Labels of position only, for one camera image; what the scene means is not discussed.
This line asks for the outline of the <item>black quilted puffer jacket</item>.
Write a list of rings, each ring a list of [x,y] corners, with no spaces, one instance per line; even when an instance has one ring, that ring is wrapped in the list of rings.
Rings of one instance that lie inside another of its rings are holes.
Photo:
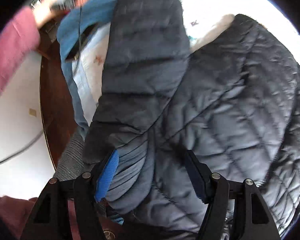
[[[188,150],[228,180],[253,180],[281,239],[300,205],[300,65],[248,16],[191,52],[179,0],[117,0],[84,163],[110,147],[118,239],[198,237],[207,206]]]

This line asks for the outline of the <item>blue bed cover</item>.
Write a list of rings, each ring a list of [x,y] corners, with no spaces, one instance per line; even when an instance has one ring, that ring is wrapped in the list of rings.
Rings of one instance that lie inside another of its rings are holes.
[[[101,96],[102,69],[116,3],[117,0],[89,0],[83,8],[72,10],[58,27],[61,69],[82,137],[87,135]]]

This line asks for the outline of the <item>maroon coat torso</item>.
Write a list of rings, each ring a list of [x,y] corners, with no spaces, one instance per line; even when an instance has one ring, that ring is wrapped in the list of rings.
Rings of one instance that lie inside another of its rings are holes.
[[[36,197],[28,200],[15,199],[8,196],[0,197],[0,221],[5,224],[8,232],[16,239],[20,238],[36,201]],[[95,210],[103,230],[111,231],[116,236],[116,239],[124,239],[125,231],[123,226],[107,217],[107,207],[104,203],[95,204]]]

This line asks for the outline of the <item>white patterned muslin blanket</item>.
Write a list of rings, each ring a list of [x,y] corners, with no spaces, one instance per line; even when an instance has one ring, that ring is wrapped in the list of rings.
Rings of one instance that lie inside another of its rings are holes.
[[[212,42],[242,14],[263,25],[300,64],[300,35],[286,16],[269,0],[179,0],[191,51]],[[106,59],[110,25],[101,27],[81,53],[74,81],[83,116],[91,123],[101,96],[102,70]]]

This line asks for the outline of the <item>dark wooden bed frame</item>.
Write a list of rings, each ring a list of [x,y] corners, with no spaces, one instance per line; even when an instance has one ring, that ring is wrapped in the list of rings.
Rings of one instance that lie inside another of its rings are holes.
[[[61,69],[60,46],[56,37],[62,19],[63,16],[58,16],[40,29],[41,41],[37,49],[42,55],[39,81],[40,110],[45,139],[54,167],[57,167],[77,128],[72,97]]]

